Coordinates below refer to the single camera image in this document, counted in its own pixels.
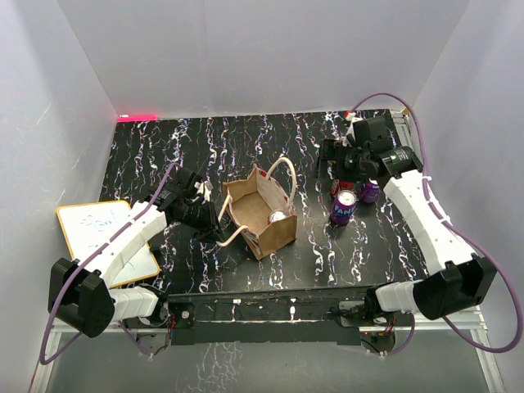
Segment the purple fanta can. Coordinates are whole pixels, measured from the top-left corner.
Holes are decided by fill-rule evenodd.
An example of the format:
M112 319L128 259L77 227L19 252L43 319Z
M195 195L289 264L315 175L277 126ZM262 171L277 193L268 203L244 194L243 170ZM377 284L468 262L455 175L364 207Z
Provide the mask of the purple fanta can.
M375 203L381 194L381 189L376 180L368 179L359 185L358 197L363 203Z
M357 196L351 190L339 191L334 197L330 220L337 225L348 224L357 206L357 201Z

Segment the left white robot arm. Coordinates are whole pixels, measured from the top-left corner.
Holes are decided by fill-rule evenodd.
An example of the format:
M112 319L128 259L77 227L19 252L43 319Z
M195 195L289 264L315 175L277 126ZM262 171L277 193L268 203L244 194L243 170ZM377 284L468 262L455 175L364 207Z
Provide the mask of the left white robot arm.
M164 324L169 306L159 291L112 285L134 256L173 223L195 229L200 242L224 239L209 182L184 168L164 176L157 190L137 201L119 228L105 235L87 256L60 258L52 266L49 319L60 319L87 337L128 318L142 318L153 327Z

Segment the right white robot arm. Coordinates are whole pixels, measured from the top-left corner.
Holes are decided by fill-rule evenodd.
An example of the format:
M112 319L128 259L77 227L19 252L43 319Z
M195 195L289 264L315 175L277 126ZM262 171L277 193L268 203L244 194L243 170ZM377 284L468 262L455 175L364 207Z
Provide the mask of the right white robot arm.
M323 140L318 161L331 161L341 181L375 180L393 202L413 234L428 276L416 282L393 282L368 289L362 311L376 325L394 312L421 313L434 320L479 305L496 269L462 238L447 220L436 216L424 191L422 162L409 146L395 146L382 117L362 119L349 112L346 134Z

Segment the red coke can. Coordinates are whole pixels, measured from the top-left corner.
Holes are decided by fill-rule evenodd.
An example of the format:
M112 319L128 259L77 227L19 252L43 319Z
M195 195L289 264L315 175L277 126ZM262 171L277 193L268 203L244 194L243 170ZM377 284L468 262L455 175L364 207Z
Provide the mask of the red coke can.
M331 195L335 197L340 191L346 190L347 182L343 182L338 178L332 181Z

